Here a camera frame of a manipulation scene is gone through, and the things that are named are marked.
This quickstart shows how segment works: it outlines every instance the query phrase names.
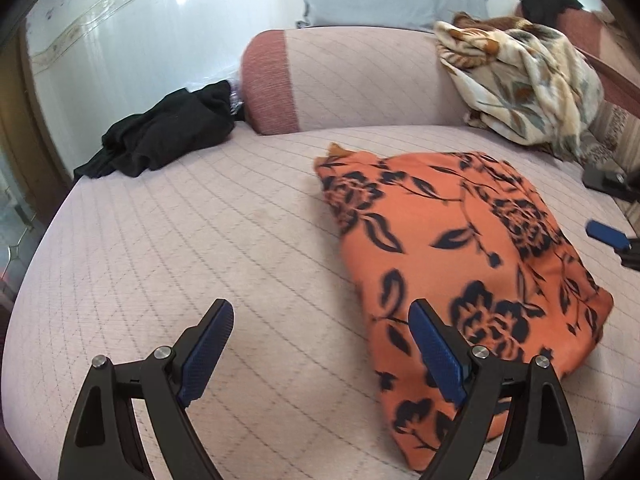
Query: quilted bedspread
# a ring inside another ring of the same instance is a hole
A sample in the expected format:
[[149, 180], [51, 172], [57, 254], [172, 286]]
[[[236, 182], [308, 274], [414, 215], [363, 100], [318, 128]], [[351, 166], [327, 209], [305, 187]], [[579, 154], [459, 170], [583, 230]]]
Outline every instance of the quilted bedspread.
[[[2, 361], [6, 428], [43, 480], [57, 476], [92, 356], [146, 357], [216, 298], [235, 307], [235, 329], [187, 412], [225, 478], [415, 478], [383, 421], [360, 305], [312, 169], [332, 141], [381, 156], [480, 150], [538, 189], [614, 297], [604, 338], [563, 383], [587, 478], [609, 465], [640, 416], [640, 274], [586, 237], [589, 218], [632, 231], [612, 199], [584, 189], [579, 167], [470, 128], [259, 137], [239, 123], [227, 142], [161, 171], [81, 179], [48, 229]], [[146, 411], [135, 408], [154, 474], [168, 479]], [[475, 478], [486, 478], [497, 446], [485, 446]]]

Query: orange fabric corner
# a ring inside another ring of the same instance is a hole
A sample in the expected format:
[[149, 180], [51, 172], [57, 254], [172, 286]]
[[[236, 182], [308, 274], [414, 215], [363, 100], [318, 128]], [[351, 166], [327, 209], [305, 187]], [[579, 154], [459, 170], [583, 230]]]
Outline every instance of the orange fabric corner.
[[[455, 415], [406, 324], [426, 298], [472, 344], [507, 360], [551, 359], [559, 376], [593, 350], [612, 296], [531, 183], [484, 153], [373, 153], [317, 159], [342, 234], [390, 430], [424, 470]], [[490, 438], [504, 429], [497, 406]]]

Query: sofa armrest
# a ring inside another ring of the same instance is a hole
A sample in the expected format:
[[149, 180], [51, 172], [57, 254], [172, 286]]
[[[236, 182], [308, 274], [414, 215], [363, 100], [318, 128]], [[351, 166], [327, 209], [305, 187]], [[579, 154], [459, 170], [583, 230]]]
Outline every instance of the sofa armrest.
[[459, 126], [467, 107], [432, 34], [376, 27], [268, 30], [247, 46], [242, 93], [261, 134], [323, 128]]

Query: silver screw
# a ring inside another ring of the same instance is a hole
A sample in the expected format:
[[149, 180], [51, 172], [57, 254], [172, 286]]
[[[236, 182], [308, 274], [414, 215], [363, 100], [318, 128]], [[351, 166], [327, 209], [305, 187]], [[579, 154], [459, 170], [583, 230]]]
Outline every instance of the silver screw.
[[98, 370], [105, 364], [107, 364], [107, 356], [105, 355], [98, 354], [96, 357], [91, 359], [91, 366], [97, 368]]
[[551, 364], [549, 359], [547, 359], [543, 355], [536, 355], [535, 362], [540, 368], [549, 368], [549, 365]]
[[156, 359], [167, 359], [171, 355], [170, 346], [159, 346], [154, 350], [154, 357]]
[[489, 349], [486, 346], [476, 345], [471, 349], [471, 353], [478, 359], [487, 359], [489, 357]]

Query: blue gripper pad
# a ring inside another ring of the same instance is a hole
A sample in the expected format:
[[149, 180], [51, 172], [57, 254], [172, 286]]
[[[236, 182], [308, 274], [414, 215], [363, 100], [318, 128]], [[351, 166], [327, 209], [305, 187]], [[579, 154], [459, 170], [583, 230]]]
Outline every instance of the blue gripper pad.
[[204, 393], [233, 327], [234, 309], [225, 301], [182, 366], [178, 400], [185, 408]]
[[585, 229], [589, 238], [594, 238], [594, 240], [607, 244], [617, 251], [624, 251], [629, 248], [629, 238], [627, 238], [623, 232], [613, 227], [601, 224], [595, 220], [589, 220]]
[[440, 393], [446, 401], [459, 408], [466, 399], [466, 391], [462, 387], [462, 365], [416, 302], [409, 307], [409, 330]]

